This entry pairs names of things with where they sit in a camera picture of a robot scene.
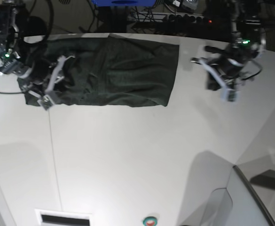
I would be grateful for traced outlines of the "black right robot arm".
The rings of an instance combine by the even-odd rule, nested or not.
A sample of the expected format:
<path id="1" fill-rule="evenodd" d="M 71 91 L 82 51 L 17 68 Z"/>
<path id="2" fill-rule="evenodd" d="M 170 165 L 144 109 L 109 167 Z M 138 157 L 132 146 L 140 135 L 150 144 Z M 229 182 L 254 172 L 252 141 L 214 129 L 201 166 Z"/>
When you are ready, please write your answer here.
<path id="1" fill-rule="evenodd" d="M 37 69 L 37 54 L 47 43 L 54 22 L 52 1 L 46 1 L 49 22 L 42 40 L 28 43 L 24 40 L 30 13 L 21 0 L 4 0 L 0 4 L 0 75 L 15 74 L 29 79 Z"/>

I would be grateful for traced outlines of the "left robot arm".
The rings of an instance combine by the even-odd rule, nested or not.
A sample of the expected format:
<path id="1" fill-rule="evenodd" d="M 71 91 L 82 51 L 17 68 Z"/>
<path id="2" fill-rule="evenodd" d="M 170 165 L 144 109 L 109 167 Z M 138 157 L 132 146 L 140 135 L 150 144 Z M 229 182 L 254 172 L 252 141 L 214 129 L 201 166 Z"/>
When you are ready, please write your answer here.
<path id="1" fill-rule="evenodd" d="M 205 51 L 220 56 L 206 63 L 229 88 L 237 81 L 253 80 L 263 70 L 255 61 L 266 50 L 266 38 L 261 34 L 259 3 L 257 0 L 230 0 L 231 40 L 225 49 L 205 46 Z"/>

